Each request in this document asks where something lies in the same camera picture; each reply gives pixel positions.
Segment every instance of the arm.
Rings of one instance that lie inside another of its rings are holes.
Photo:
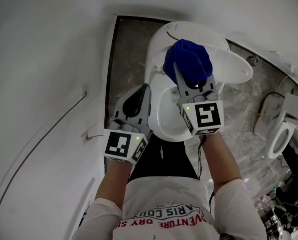
[[[103,198],[110,200],[122,210],[125,189],[132,164],[110,160],[108,167],[95,199]]]
[[[266,239],[265,228],[222,136],[208,135],[202,147],[214,183],[216,224],[223,233],[238,239]]]
[[[129,163],[110,160],[95,201],[73,235],[73,240],[112,239],[112,232],[122,219],[123,199],[131,169]]]
[[[213,179],[214,194],[226,183],[241,179],[238,165],[219,133],[208,135],[202,147]]]

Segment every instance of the person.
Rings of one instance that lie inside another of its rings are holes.
[[[214,218],[202,205],[184,142],[152,135],[132,165],[111,160],[74,240],[265,240],[266,233],[237,163],[219,133],[202,145],[214,184]]]

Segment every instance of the toilet bowl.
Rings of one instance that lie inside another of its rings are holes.
[[[165,55],[179,39],[189,40],[206,48],[216,82],[237,84],[252,77],[251,66],[229,51],[226,39],[211,29],[186,21],[175,21],[162,26],[148,46],[144,80],[151,88],[148,125],[155,135],[169,142],[185,141],[192,137],[179,113],[177,101],[180,95],[177,85],[163,72]]]
[[[272,112],[272,108],[277,104],[277,102],[273,102],[273,99],[264,101],[267,103],[266,109],[261,110],[264,118],[270,119],[272,115],[276,115],[276,112]],[[265,136],[266,153],[271,159],[282,154],[292,136],[297,138],[296,142],[298,143],[298,97],[286,93],[279,115],[270,119],[265,131],[267,132]]]

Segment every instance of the wire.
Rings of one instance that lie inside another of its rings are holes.
[[[213,198],[213,197],[214,197],[214,191],[212,191],[211,196],[210,196],[210,199],[209,199],[210,213],[211,213],[211,201],[212,201],[212,198]]]
[[[175,40],[177,40],[177,41],[179,41],[179,39],[178,38],[175,38],[174,36],[172,36],[169,32],[167,32],[167,34],[169,35],[169,37],[171,37],[171,38],[173,38],[173,39],[175,39]]]
[[[199,176],[198,176],[198,180],[200,179],[201,177],[201,174],[202,174],[202,164],[201,164],[201,148],[202,148],[202,145],[205,143],[205,140],[207,139],[207,135],[204,135],[202,137],[202,140],[200,142],[200,145],[198,147],[198,164],[199,164],[199,168],[198,168],[198,172],[199,173]]]
[[[275,94],[274,96],[279,95],[280,97],[284,98],[284,96],[282,94],[278,93],[277,91],[276,92],[274,92],[274,91],[269,92],[266,96],[264,96],[264,98],[262,99],[262,101],[260,103],[260,106],[259,106],[259,109],[258,109],[258,113],[257,113],[257,116],[258,117],[261,116],[261,110],[262,110],[262,107],[263,107],[263,103],[265,101],[265,98],[267,98],[271,94]]]
[[[22,163],[20,164],[20,166],[17,168],[17,170],[15,171],[15,173],[13,174],[12,178],[10,179],[6,189],[3,192],[3,195],[0,199],[0,206],[1,203],[12,183],[12,181],[14,180],[15,176],[18,174],[19,170],[21,169],[21,167],[23,166],[23,164],[25,163],[25,161],[29,158],[29,156],[33,153],[33,151],[38,147],[38,145],[45,139],[45,137],[54,129],[55,126],[57,126],[57,124],[72,110],[74,109],[86,96],[88,95],[87,92],[85,92],[84,96],[77,102],[75,103],[75,105],[73,107],[71,107],[49,130],[46,134],[43,135],[43,137],[38,141],[38,143],[36,143],[36,145],[31,149],[31,151],[28,153],[28,155],[24,158],[24,160],[22,161]]]
[[[280,160],[280,166],[281,166],[281,168],[288,168],[289,169],[288,166],[282,166],[282,160],[279,157],[277,157],[277,158],[278,158],[278,160]]]
[[[288,77],[289,77],[289,76],[287,75],[287,76],[281,81],[281,83],[279,84],[278,90],[276,91],[274,97],[276,96],[277,92],[280,90],[280,86],[281,86],[282,82],[283,82],[284,80],[286,80]]]
[[[94,136],[86,136],[85,140],[90,141],[91,139],[95,138],[95,137],[99,137],[99,136],[103,136],[103,134],[101,135],[94,135]]]

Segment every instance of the black shorts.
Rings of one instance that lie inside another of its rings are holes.
[[[168,142],[154,134],[152,135],[149,144],[135,165],[129,182],[137,178],[151,176],[178,176],[198,179],[185,153],[183,141]]]

